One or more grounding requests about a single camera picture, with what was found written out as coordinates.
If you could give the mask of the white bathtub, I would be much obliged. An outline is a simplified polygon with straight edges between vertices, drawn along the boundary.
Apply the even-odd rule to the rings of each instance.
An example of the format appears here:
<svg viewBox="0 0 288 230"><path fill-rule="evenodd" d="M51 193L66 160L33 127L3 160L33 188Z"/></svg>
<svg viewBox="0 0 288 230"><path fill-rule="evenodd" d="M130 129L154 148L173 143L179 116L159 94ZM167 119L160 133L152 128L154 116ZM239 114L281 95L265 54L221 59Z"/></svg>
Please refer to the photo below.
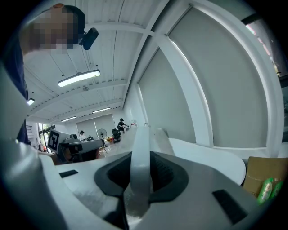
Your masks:
<svg viewBox="0 0 288 230"><path fill-rule="evenodd" d="M244 181L246 175L245 163L233 153L174 138L170 138L169 141L175 156L212 167L238 185L241 185Z"/></svg>

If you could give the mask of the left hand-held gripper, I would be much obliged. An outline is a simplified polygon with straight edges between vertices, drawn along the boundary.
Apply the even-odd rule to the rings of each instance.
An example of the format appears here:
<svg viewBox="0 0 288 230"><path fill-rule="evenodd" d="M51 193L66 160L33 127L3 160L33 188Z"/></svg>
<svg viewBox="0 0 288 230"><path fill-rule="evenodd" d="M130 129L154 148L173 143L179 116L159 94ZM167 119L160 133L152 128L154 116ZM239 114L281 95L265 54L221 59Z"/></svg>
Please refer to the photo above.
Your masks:
<svg viewBox="0 0 288 230"><path fill-rule="evenodd" d="M71 161L72 154L69 150L71 143L78 143L80 140L76 134L67 134L55 129L50 130L47 147L52 150L59 158L61 162ZM102 139L83 141L80 142L78 151L81 154L96 151L104 146Z"/></svg>

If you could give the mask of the black office chair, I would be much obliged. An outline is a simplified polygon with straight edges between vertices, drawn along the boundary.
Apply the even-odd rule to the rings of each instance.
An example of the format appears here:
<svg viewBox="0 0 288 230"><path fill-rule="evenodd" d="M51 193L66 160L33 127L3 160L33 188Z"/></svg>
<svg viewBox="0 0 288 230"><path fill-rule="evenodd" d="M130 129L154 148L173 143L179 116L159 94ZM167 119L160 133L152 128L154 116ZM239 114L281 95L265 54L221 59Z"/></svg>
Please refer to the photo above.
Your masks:
<svg viewBox="0 0 288 230"><path fill-rule="evenodd" d="M117 129L112 130L112 135L113 135L113 143L119 142L121 139L121 132L118 131Z"/></svg>

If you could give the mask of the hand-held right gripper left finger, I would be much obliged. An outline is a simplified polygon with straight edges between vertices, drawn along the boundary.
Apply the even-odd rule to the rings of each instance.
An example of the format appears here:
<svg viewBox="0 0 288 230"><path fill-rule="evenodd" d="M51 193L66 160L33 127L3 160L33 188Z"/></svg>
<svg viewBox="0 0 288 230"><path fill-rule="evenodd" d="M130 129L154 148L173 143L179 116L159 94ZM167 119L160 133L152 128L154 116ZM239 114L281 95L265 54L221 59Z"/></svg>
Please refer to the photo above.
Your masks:
<svg viewBox="0 0 288 230"><path fill-rule="evenodd" d="M120 158L56 166L23 143L1 142L1 185L16 227L128 230L123 196L108 169Z"/></svg>

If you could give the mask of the standing fan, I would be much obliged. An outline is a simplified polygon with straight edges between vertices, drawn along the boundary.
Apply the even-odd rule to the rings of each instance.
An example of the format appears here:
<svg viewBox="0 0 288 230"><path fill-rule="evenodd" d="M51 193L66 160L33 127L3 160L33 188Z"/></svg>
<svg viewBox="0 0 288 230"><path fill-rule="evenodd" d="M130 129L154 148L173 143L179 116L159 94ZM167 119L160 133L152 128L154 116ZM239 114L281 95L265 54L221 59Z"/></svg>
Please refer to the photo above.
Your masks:
<svg viewBox="0 0 288 230"><path fill-rule="evenodd" d="M100 128L97 130L97 134L98 134L98 137L103 141L103 149L105 152L106 151L106 147L108 147L105 143L105 138L107 137L107 131L103 128Z"/></svg>

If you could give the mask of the grey roller blind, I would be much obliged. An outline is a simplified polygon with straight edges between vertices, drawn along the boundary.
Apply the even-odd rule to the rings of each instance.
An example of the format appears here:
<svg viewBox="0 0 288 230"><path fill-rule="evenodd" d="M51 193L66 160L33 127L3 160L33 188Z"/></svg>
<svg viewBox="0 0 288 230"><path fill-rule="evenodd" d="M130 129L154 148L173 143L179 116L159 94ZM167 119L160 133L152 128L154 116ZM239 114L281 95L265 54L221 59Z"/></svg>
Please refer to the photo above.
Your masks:
<svg viewBox="0 0 288 230"><path fill-rule="evenodd" d="M266 146L267 105L258 72L240 43L216 20L192 8L170 38L204 91L217 147Z"/></svg>
<svg viewBox="0 0 288 230"><path fill-rule="evenodd" d="M160 49L143 73L139 88L150 126L164 129L170 138L196 142L183 90Z"/></svg>

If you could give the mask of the cardboard box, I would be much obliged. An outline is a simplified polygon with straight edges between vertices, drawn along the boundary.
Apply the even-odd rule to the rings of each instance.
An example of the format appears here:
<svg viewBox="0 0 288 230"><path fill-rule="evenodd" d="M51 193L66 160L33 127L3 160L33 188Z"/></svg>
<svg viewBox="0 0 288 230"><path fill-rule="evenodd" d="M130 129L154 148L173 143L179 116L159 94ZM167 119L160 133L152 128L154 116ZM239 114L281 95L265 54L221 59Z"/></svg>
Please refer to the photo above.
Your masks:
<svg viewBox="0 0 288 230"><path fill-rule="evenodd" d="M264 181L273 178L272 185L285 181L288 175L288 158L249 157L243 188L258 197Z"/></svg>

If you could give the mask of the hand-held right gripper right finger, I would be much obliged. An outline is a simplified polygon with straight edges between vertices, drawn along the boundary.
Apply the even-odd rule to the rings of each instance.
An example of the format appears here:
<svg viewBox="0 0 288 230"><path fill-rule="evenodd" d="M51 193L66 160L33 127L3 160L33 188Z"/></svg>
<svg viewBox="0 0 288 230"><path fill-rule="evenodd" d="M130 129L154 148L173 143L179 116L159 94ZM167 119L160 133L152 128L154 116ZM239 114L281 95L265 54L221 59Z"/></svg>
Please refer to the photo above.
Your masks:
<svg viewBox="0 0 288 230"><path fill-rule="evenodd" d="M151 152L156 190L137 230L246 230L265 207L216 169Z"/></svg>

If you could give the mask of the person's navy shirt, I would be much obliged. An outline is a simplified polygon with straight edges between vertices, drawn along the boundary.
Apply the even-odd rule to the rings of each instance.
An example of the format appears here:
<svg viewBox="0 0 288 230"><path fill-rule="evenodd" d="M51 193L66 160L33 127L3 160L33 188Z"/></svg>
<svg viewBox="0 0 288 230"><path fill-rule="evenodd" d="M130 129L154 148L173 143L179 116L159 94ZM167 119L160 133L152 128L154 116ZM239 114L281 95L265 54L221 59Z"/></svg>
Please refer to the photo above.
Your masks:
<svg viewBox="0 0 288 230"><path fill-rule="evenodd" d="M23 54L19 38L14 36L5 47L0 61L0 118L6 132L0 134L1 141L28 144L28 110Z"/></svg>

